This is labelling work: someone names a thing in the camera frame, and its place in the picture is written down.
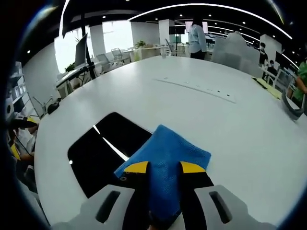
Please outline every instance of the woman in white shirt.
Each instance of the woman in white shirt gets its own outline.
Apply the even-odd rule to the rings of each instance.
[[[189,30],[189,50],[191,58],[205,59],[207,43],[205,33],[202,29],[201,18],[194,18],[193,24]]]

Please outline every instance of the person in green shirt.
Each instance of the person in green shirt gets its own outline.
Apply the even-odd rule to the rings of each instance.
[[[307,94],[307,57],[305,57],[305,61],[300,64],[297,76],[297,90],[293,93],[292,101],[297,106],[302,107],[304,94]],[[305,100],[305,114],[307,114],[307,98]]]

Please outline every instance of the yellow object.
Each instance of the yellow object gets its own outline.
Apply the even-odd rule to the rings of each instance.
[[[37,124],[37,122],[32,117],[28,117],[27,121],[31,121]]]
[[[206,172],[206,170],[199,165],[181,161],[182,171],[183,173],[203,173]]]
[[[256,79],[256,81],[259,82],[262,86],[264,86],[266,88],[266,90],[270,94],[272,94],[275,98],[277,98],[279,100],[282,98],[282,93],[279,92],[274,87],[270,86],[268,83],[266,83],[266,81],[264,79],[261,79],[261,78],[253,78],[253,79]]]
[[[19,156],[19,154],[18,154],[18,150],[17,150],[15,144],[13,144],[13,145],[11,146],[11,150],[12,150],[12,153],[13,153],[14,157],[16,157],[18,160],[20,160],[20,156]]]
[[[125,168],[124,172],[126,173],[146,173],[147,164],[148,164],[148,161],[131,164],[127,168]]]

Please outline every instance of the window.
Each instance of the window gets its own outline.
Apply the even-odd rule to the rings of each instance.
[[[184,30],[184,34],[181,35],[181,42],[183,44],[189,42],[189,33],[187,33],[187,30]]]
[[[94,58],[91,31],[89,26],[85,27],[87,33],[87,47],[91,58]],[[54,49],[56,52],[56,60],[60,73],[65,72],[65,68],[75,62],[76,45],[82,38],[82,29],[70,31],[65,34],[65,38],[57,37],[54,39]]]
[[[102,23],[106,53],[114,48],[128,49],[133,47],[131,23],[115,21]]]

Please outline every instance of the led light strip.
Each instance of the led light strip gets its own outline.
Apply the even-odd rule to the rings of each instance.
[[[226,28],[222,28],[222,27],[211,26],[211,25],[208,25],[208,27],[210,27],[210,28],[216,28],[216,29],[221,29],[221,30],[229,30],[229,31],[233,32],[233,30],[226,29]]]
[[[192,18],[190,18],[190,19],[185,18],[185,19],[178,19],[177,21],[192,21],[192,20],[193,20]],[[250,29],[250,28],[248,28],[246,26],[235,24],[235,23],[230,23],[230,22],[225,22],[225,21],[220,21],[220,20],[207,19],[207,18],[204,18],[203,21],[205,21],[205,22],[218,22],[218,23],[226,23],[226,24],[236,25],[236,26],[239,26],[239,27],[242,27],[244,29],[251,30],[251,31],[253,31],[255,33],[260,34],[256,30],[253,30],[253,29]]]
[[[244,34],[244,33],[241,33],[242,35],[245,35],[245,36],[247,36],[247,37],[250,37],[250,38],[252,38],[252,39],[255,39],[256,41],[259,41],[260,42],[260,40],[259,39],[256,39],[256,38],[254,38],[254,37],[252,37],[252,36],[250,36],[250,35],[247,35],[247,34]]]
[[[226,28],[222,28],[222,27],[211,26],[211,25],[208,25],[208,27],[210,27],[210,28],[216,28],[216,29],[221,29],[221,30],[229,30],[229,31],[232,31],[232,32],[233,32],[233,30],[226,29]],[[252,36],[250,36],[250,35],[247,35],[247,34],[244,34],[244,33],[241,33],[241,34],[242,34],[242,35],[245,35],[245,36],[247,36],[247,37],[250,37],[250,38],[252,38],[252,39],[255,39],[256,41],[259,41],[259,42],[260,42],[259,39],[256,39],[256,38],[254,38],[254,37],[252,37]]]
[[[70,0],[66,0],[65,1],[65,4],[64,4],[64,7],[63,7],[63,11],[62,11],[62,15],[61,15],[61,19],[59,21],[59,37],[62,36],[62,33],[63,33],[63,20],[64,20],[64,12],[66,10],[66,7],[68,5]]]
[[[290,58],[288,58],[285,54],[282,54],[286,59],[288,59],[295,67],[297,67],[299,69],[299,67],[293,62],[290,60]]]
[[[225,35],[225,34],[221,34],[221,33],[217,33],[217,32],[210,32],[210,31],[208,31],[208,33],[212,33],[212,34],[217,34],[217,35],[223,35],[223,36],[227,36],[227,35]]]
[[[141,14],[138,14],[132,18],[129,18],[128,21],[131,21],[135,18],[138,18],[138,17],[141,17],[143,15],[146,15],[146,14],[149,14],[149,13],[152,13],[152,12],[155,12],[155,11],[160,11],[160,10],[165,10],[165,9],[169,9],[169,8],[173,8],[173,7],[180,7],[180,6],[215,6],[215,7],[221,7],[221,8],[227,8],[227,9],[231,9],[231,10],[235,10],[235,11],[240,11],[242,13],[247,13],[251,16],[254,16],[256,18],[259,18],[263,21],[265,21],[266,23],[270,24],[271,26],[275,27],[276,29],[278,29],[280,32],[282,32],[284,35],[286,35],[288,38],[292,39],[292,37],[287,34],[284,30],[282,30],[281,28],[279,28],[277,25],[271,23],[270,21],[266,20],[265,18],[262,18],[254,13],[251,13],[251,12],[248,12],[248,11],[245,11],[245,10],[242,10],[242,9],[239,9],[239,8],[235,8],[235,7],[231,7],[231,6],[224,6],[224,5],[219,5],[219,4],[209,4],[209,3],[186,3],[186,4],[178,4],[178,5],[171,5],[171,6],[164,6],[164,7],[161,7],[161,8],[158,8],[158,9],[154,9],[154,10],[151,10],[151,11],[147,11],[147,12],[144,12],[144,13],[141,13]]]
[[[221,34],[221,33],[217,33],[217,32],[210,32],[210,31],[208,31],[208,33],[212,33],[212,34],[216,34],[216,35],[223,35],[223,36],[227,36],[226,34]]]

